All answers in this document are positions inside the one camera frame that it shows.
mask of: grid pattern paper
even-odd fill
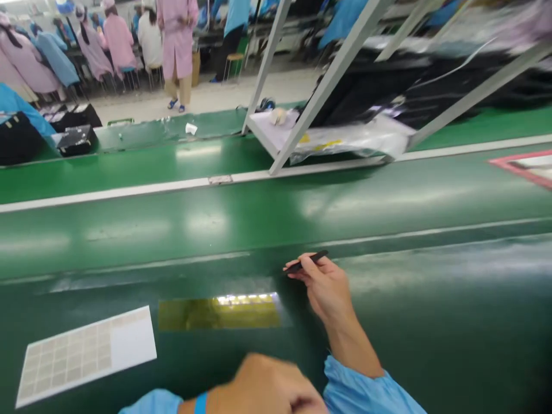
[[[149,309],[29,344],[16,408],[157,358]]]

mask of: metal frame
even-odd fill
[[[388,60],[399,48],[403,40],[405,40],[410,33],[417,27],[418,23],[427,16],[427,14],[435,8],[437,5],[442,5],[444,0],[418,0],[416,7],[412,10],[412,13],[401,25],[401,28],[397,31],[395,36],[387,43],[387,46],[382,50],[379,56],[376,58],[376,62],[382,62]]]
[[[295,149],[297,143],[300,141],[301,137],[303,137],[316,114],[322,107],[323,103],[329,97],[339,79],[343,76],[354,57],[357,55],[364,41],[374,32],[380,18],[385,14],[388,6],[392,3],[392,0],[371,0],[366,4],[355,25],[352,27],[350,34],[345,39],[341,49],[336,54],[328,71],[324,74],[322,81],[311,96],[301,117],[291,129],[288,139],[282,149],[278,151],[264,133],[262,128],[252,121],[251,115],[255,113],[255,108],[259,101],[264,82],[268,76],[269,67],[278,44],[279,34],[282,30],[291,1],[292,0],[282,0],[279,3],[274,25],[272,26],[272,30],[270,32],[269,43],[267,45],[267,49],[265,50],[263,62],[256,80],[255,92],[251,97],[246,119],[241,130],[243,134],[247,133],[249,129],[253,131],[265,149],[267,149],[270,155],[274,158],[274,163],[269,170],[270,175],[278,174],[281,170]],[[406,19],[397,34],[381,52],[376,61],[380,62],[391,57],[399,48],[402,41],[411,33],[412,30],[414,30],[416,25],[424,18],[424,16],[426,16],[427,13],[438,3],[442,4],[443,1],[444,0],[419,0],[411,15]],[[452,25],[454,21],[457,20],[458,17],[469,7],[472,1],[473,0],[468,0],[457,11],[456,15],[453,17],[453,21],[449,22],[450,24],[445,25],[439,34],[442,35],[442,33],[448,30],[450,25]],[[499,72],[475,88],[452,107],[444,111],[440,116],[431,121],[424,128],[416,132],[410,138],[408,148],[419,144],[429,135],[445,127],[448,123],[452,122],[465,111],[469,110],[471,107],[491,95],[497,89],[501,88],[513,78],[523,73],[526,69],[539,62],[551,52],[552,41],[550,40],[541,41],[537,45],[533,46],[531,49],[515,59],[512,63],[502,68]]]

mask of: white metal bar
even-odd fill
[[[282,0],[278,5],[278,10],[276,11],[276,17],[274,18],[274,23],[272,24],[272,29],[270,30],[269,42],[266,45],[264,50],[263,62],[260,65],[259,74],[257,75],[257,80],[255,81],[255,92],[251,97],[251,102],[247,108],[246,120],[243,122],[243,127],[241,133],[245,134],[247,132],[247,120],[249,115],[255,113],[255,108],[260,98],[260,94],[263,91],[263,86],[265,85],[266,77],[269,75],[270,64],[272,63],[272,58],[274,57],[274,52],[276,51],[276,46],[280,41],[280,32],[282,31],[283,25],[286,22],[286,17],[288,16],[289,6],[292,4],[292,0]]]
[[[458,9],[458,11],[452,16],[446,24],[441,28],[440,31],[437,32],[437,34],[431,39],[431,43],[435,44],[440,42],[443,35],[449,31],[451,26],[456,23],[456,21],[460,18],[461,15],[468,9],[469,6],[472,5],[472,3],[475,0],[466,0],[464,4]]]
[[[387,43],[387,46],[382,50],[379,56],[376,58],[376,62],[382,62],[388,60],[399,48],[403,40],[405,40],[410,33],[415,29],[416,25],[431,11],[437,4],[444,3],[444,0],[418,0],[416,7],[412,10],[412,13],[401,25],[401,28],[393,36],[393,38]]]
[[[468,95],[464,96],[453,106],[444,111],[441,115],[416,132],[410,139],[408,148],[412,148],[426,139],[428,136],[437,132],[441,128],[454,121],[465,111],[472,108],[480,101],[497,91],[499,88],[506,85],[508,82],[519,76],[525,70],[529,69],[535,63],[544,59],[552,52],[552,41],[543,40],[532,48],[521,54],[512,63],[503,67],[493,76],[476,87]]]
[[[425,151],[414,151],[401,155],[395,162],[416,161],[428,158],[438,158],[442,156],[471,154],[474,152],[493,151],[504,148],[526,147],[528,145],[538,145],[552,143],[552,134],[539,135],[525,138],[515,138],[502,141],[492,141],[481,144],[458,145],[456,147],[428,149]],[[367,166],[379,165],[383,157],[362,158],[349,161],[339,161],[333,163],[321,163],[308,166],[289,167],[282,169],[281,173],[275,177],[269,174],[268,170],[242,172],[231,175],[231,183],[243,183],[249,181],[259,181],[264,179],[295,177],[305,174],[328,173],[331,171],[348,170],[351,168],[361,168]],[[61,197],[43,198],[40,200],[20,201],[0,205],[0,213],[12,213],[23,210],[33,210],[38,208],[55,207],[69,204],[78,204],[84,202],[112,200],[115,198],[146,196],[151,194],[160,194],[170,191],[181,191],[199,187],[209,187],[209,177],[194,178],[182,181],[172,181],[166,183],[149,184],[143,186],[124,187],[113,190],[94,191],[92,193],[63,195]]]
[[[385,14],[391,3],[392,0],[368,1],[364,7],[364,10],[362,10],[362,13],[352,27],[351,32],[341,46],[341,49],[335,56],[328,71],[322,78],[322,81],[312,94],[309,103],[307,104],[296,125],[293,127],[288,140],[280,150],[274,164],[270,167],[271,175],[277,174],[287,161],[289,155],[295,149],[297,143],[310,126],[312,120],[315,118],[326,99],[328,99],[339,79],[341,79],[347,68],[349,68],[349,65],[357,55],[365,40],[375,29],[380,21],[380,18]]]

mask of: yellow tape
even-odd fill
[[[160,331],[275,328],[282,325],[275,294],[159,302]]]

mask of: cable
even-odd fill
[[[466,65],[468,65],[476,56],[479,52],[481,52],[483,50],[483,48],[485,48],[488,44],[490,44],[491,42],[495,41],[497,38],[494,37],[492,38],[491,40],[489,40],[487,43],[485,43],[483,46],[480,46],[478,50],[476,50],[475,52],[473,52],[470,56],[468,56],[468,58],[464,61],[464,63],[462,63],[460,66],[458,66],[456,69],[453,69],[451,70],[450,72],[447,72],[445,73],[444,75],[441,75],[441,76],[438,76],[437,78],[435,79],[431,79],[431,80],[428,80],[426,82],[423,82],[423,83],[418,83],[416,85],[413,85],[410,89],[408,90],[412,90],[412,89],[415,89],[415,88],[418,88],[420,86],[425,86],[425,85],[428,85],[430,83],[433,83],[433,82],[437,82],[457,71],[459,71],[460,69],[462,69],[463,67],[465,67]]]

